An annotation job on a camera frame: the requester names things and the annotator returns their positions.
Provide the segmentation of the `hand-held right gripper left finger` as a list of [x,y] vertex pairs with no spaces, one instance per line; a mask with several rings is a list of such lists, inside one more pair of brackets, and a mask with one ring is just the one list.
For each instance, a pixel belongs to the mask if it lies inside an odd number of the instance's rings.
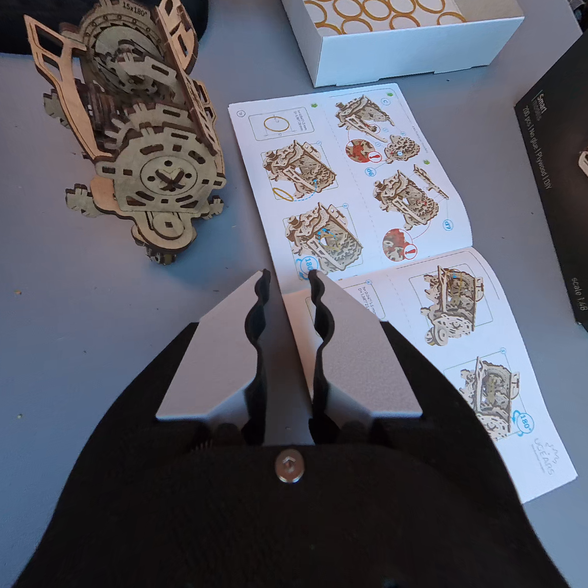
[[249,445],[266,428],[266,378],[259,337],[270,272],[260,270],[205,314],[156,413],[159,421],[235,425]]

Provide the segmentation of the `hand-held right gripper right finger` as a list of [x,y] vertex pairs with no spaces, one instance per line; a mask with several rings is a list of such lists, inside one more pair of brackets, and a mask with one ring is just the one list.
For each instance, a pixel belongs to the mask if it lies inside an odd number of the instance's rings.
[[420,418],[422,408],[378,317],[318,270],[309,274],[315,330],[322,338],[313,375],[309,429],[316,444],[336,441],[346,423]]

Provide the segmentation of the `illustrated instruction booklet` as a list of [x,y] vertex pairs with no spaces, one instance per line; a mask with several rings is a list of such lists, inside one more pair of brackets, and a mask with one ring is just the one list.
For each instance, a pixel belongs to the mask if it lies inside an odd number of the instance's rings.
[[231,104],[310,394],[321,270],[452,383],[522,502],[577,477],[503,287],[399,87]]

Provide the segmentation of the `wooden mechanical puzzle model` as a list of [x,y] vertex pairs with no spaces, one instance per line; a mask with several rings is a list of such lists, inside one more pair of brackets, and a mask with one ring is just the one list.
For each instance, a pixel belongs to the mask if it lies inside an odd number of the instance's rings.
[[188,11],[181,1],[98,1],[59,32],[24,21],[36,69],[53,87],[45,110],[95,166],[91,186],[67,189],[66,204],[132,220],[147,255],[173,263],[196,238],[192,219],[223,210],[211,193],[226,183],[216,113],[190,77],[199,44]]

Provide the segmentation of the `black printed product box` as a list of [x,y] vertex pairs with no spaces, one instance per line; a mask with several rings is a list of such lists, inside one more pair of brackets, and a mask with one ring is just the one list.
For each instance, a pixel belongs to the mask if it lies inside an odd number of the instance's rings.
[[587,33],[515,106],[576,322],[587,328]]

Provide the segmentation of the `white cardboard box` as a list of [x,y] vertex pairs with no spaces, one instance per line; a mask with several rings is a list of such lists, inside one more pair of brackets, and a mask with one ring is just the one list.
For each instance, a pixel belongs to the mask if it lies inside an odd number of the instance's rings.
[[465,23],[321,36],[304,1],[283,1],[313,86],[489,65],[523,22],[516,1],[454,1]]

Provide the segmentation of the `group of tan rubber bands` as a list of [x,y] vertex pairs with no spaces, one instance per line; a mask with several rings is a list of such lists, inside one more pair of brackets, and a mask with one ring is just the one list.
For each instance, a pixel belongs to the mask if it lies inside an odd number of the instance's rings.
[[467,22],[454,1],[304,1],[321,36]]

